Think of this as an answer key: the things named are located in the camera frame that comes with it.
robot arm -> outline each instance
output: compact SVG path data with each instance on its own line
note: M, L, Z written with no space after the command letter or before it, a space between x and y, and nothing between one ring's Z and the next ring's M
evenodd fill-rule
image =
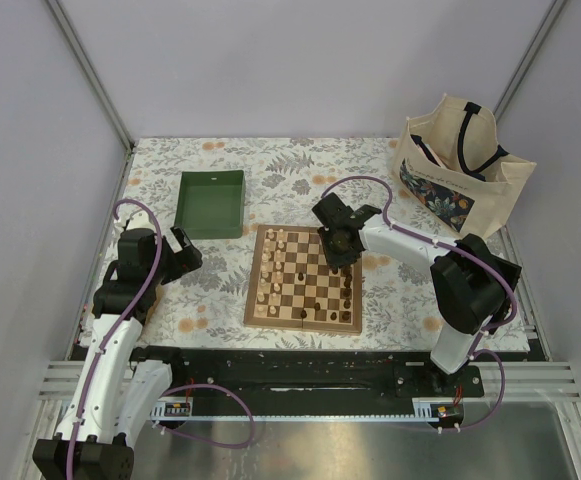
M312 211L323 224L319 235L330 266L350 265L367 250L431 274L439 311L445 319L431 360L445 374L454 374L464 365L484 325L499 321L507 313L510 304L505 291L491 275L458 253L437 245L456 243L500 273L514 288L521 268L492 255L481 238L468 235L455 242L433 237L431 244L416 238L430 238L427 233L405 225L402 226L415 235L393 229L383 221L380 209L364 205L353 211L334 193L325 196Z
M101 287L95 292L96 318L82 373L70 406L54 438L38 440L33 460L47 480L66 478L68 443L75 422L80 422L75 443L74 478L129 478L133 447L155 402L172 383L171 366L157 360L141 362L121 396L121 383L136 341L158 302L157 287L201 266L201 253L185 233L173 228L181 246L175 253L163 238L157 273L129 315L115 330L102 351L99 347L134 299L155 261L155 232L145 212L136 214L121 233L118 260L111 262ZM97 366L91 372L93 362ZM81 416L77 405L88 388Z

chessboard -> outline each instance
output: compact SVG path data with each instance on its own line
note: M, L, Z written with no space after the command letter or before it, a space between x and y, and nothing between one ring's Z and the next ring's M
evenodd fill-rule
M245 324L361 333L361 261L330 269L315 227L259 225Z

bag handle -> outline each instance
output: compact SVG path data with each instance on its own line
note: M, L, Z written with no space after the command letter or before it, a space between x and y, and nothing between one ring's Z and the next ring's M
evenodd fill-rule
M468 130L468 124L470 123L472 115L478 114L480 110L481 107L476 103L472 102L466 103L466 108L464 108L466 116L463 119L461 128L459 129L459 139L457 141L457 157L459 158L459 165L461 166L461 170L463 171L463 173L485 182L486 178L483 175L481 175L481 172L483 172L486 168L488 168L494 162L499 160L501 157L505 157L506 155L508 155L508 152L505 151L501 145L499 145L494 155L490 157L488 160L486 160L479 168L475 168L474 170L470 170L468 168L468 166L466 165L466 158L463 155L463 145L466 139L466 130Z

green tray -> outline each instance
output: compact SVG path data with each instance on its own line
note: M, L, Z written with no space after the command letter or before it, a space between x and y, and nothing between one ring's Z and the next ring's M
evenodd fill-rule
M192 240L239 238L245 194L243 170L183 172L174 224Z

floral pattern fabric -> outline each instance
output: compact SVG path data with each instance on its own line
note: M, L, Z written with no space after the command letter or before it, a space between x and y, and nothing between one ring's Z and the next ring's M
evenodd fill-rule
M430 350L443 320L428 275L386 256L363 254L363 332L359 336L245 327L244 308L257 226L318 226L312 206L328 185L349 175L374 175L395 190L390 216L434 234L448 234L434 216L390 178L396 140L388 138L308 139L142 139L124 197L135 198L156 214L171 244L182 171L242 169L246 175L243 236L196 240L203 266L164 287L164 295L139 343L184 348ZM351 181L336 189L356 208L383 206L386 192L372 182ZM498 234L488 240L502 250ZM99 273L116 257L111 241ZM80 343L88 345L92 316L82 322ZM495 350L527 351L517 318L484 344Z
M461 231L461 227L474 205L472 198L413 175L406 168L405 160L399 168L399 178L406 188L439 220L454 231Z

